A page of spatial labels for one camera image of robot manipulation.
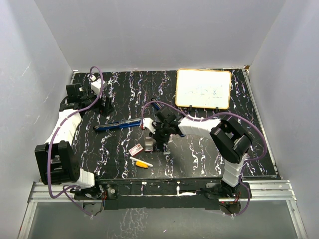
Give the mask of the staple tray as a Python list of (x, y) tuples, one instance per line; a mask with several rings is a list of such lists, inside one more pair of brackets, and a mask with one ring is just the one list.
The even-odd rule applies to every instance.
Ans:
[(144, 150), (145, 152), (153, 152), (154, 150), (154, 139), (151, 137), (145, 137), (144, 140)]

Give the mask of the red white staple box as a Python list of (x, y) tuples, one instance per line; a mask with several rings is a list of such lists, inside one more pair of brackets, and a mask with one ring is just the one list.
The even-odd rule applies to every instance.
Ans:
[(142, 152), (144, 150), (144, 148), (141, 146), (141, 144), (137, 144), (135, 145), (134, 147), (132, 147), (130, 150), (129, 150), (129, 154), (131, 156), (134, 156), (140, 152)]

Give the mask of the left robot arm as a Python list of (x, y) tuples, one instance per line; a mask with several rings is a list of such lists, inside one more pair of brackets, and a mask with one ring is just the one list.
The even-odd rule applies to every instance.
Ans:
[(43, 184), (48, 185), (48, 172), (52, 185), (75, 185), (85, 189), (93, 199), (103, 193), (103, 186), (95, 182), (93, 173), (80, 168), (79, 159), (72, 149), (73, 138), (87, 110), (108, 116), (114, 108), (109, 98), (102, 98), (106, 83), (98, 79), (88, 86), (81, 83), (66, 86), (67, 96), (59, 106), (56, 126), (44, 144), (35, 147), (35, 157)]

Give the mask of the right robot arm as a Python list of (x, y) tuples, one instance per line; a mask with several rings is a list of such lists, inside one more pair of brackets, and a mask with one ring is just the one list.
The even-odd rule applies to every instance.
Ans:
[(144, 118), (142, 127), (150, 131), (157, 143), (167, 143), (170, 135), (196, 135), (213, 140), (225, 159), (222, 192), (232, 198), (240, 192), (241, 171), (244, 158), (252, 144), (249, 133), (230, 115), (221, 119), (203, 120), (178, 116), (164, 107), (156, 113), (158, 121)]

